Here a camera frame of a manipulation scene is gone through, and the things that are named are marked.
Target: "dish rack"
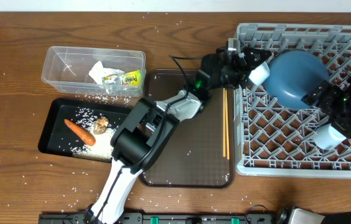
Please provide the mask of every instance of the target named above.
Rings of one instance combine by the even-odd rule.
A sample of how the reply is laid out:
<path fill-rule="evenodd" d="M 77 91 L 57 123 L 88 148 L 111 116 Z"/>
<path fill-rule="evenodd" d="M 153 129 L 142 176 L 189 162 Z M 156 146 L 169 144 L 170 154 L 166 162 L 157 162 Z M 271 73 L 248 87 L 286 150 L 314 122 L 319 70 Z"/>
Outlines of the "dish rack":
<path fill-rule="evenodd" d="M 275 57 L 305 50 L 322 60 L 330 82 L 343 90 L 349 85 L 351 26 L 240 24 L 236 37 L 242 46 L 270 50 Z M 319 108 L 297 111 L 281 106 L 263 86 L 239 87 L 234 92 L 236 171 L 240 175 L 351 179 L 348 141 L 324 151 L 312 140 L 315 129 L 328 119 Z"/>

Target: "wood grain surface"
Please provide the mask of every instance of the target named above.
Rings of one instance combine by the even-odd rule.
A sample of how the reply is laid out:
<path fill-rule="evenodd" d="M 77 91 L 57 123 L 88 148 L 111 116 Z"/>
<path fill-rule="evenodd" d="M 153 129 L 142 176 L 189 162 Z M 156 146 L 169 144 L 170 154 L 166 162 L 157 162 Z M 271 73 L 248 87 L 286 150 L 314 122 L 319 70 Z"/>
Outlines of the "wood grain surface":
<path fill-rule="evenodd" d="M 212 53 L 240 22 L 351 25 L 351 14 L 0 12 L 0 223 L 37 223 L 42 212 L 83 210 L 95 201 L 111 169 L 37 150 L 49 106 L 64 96 L 40 79 L 50 46 L 142 50 L 148 70 L 176 68 L 168 54 Z M 199 67 L 199 62 L 182 64 Z M 124 106 L 122 99 L 118 103 Z M 351 180 L 237 175 L 224 190 L 136 182 L 126 208 L 241 214 L 257 203 L 272 211 L 291 203 L 319 213 L 345 212 L 351 210 Z"/>

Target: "white tissue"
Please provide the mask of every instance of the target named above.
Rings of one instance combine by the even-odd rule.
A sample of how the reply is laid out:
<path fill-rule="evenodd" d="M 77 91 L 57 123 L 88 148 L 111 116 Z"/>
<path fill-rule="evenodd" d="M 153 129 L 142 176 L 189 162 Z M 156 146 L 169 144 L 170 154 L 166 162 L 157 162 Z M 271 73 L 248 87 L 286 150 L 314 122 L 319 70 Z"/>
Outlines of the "white tissue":
<path fill-rule="evenodd" d="M 95 83 L 102 84 L 102 78 L 108 75 L 124 74 L 124 71 L 113 68 L 104 68 L 102 62 L 97 62 L 88 72 L 88 75 L 94 79 Z"/>

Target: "black tray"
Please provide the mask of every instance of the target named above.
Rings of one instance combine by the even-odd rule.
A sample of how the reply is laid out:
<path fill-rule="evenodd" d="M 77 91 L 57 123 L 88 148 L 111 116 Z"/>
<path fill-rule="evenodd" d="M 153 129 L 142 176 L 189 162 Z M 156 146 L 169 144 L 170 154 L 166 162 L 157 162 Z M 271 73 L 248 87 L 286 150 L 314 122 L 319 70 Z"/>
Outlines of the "black tray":
<path fill-rule="evenodd" d="M 185 72 L 189 78 L 196 74 L 195 70 Z M 154 70 L 145 81 L 145 95 L 152 101 L 175 96 L 185 83 L 178 69 Z M 157 161 L 139 176 L 143 184 L 223 189 L 232 183 L 235 176 L 233 150 L 230 150 L 230 160 L 223 157 L 222 90 L 214 90 L 212 94 L 201 114 L 178 125 Z M 228 105 L 228 110 L 233 111 L 233 104 Z"/>
<path fill-rule="evenodd" d="M 119 126 L 130 112 L 130 109 L 128 108 L 58 98 L 52 102 L 47 120 L 45 121 L 38 146 L 40 152 L 59 156 L 75 157 L 73 152 L 70 150 L 71 147 L 82 147 L 84 143 L 75 133 L 73 133 L 72 130 L 66 126 L 63 120 L 69 119 L 76 121 L 80 119 L 80 116 L 76 116 L 77 111 L 80 108 L 90 109 L 92 114 L 89 116 L 107 117 L 111 127 Z M 93 157 L 84 157 L 81 159 L 102 161 L 99 158 L 95 159 Z"/>

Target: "carrot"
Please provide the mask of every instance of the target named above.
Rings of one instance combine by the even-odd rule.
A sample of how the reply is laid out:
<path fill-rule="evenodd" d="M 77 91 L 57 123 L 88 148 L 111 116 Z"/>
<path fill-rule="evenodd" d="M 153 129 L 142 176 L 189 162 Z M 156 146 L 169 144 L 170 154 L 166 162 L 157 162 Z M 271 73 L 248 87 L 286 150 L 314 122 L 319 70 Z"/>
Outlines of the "carrot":
<path fill-rule="evenodd" d="M 65 124 L 70 128 L 77 136 L 87 145 L 93 146 L 95 145 L 95 138 L 92 134 L 85 131 L 83 128 L 77 126 L 75 123 L 65 119 Z"/>

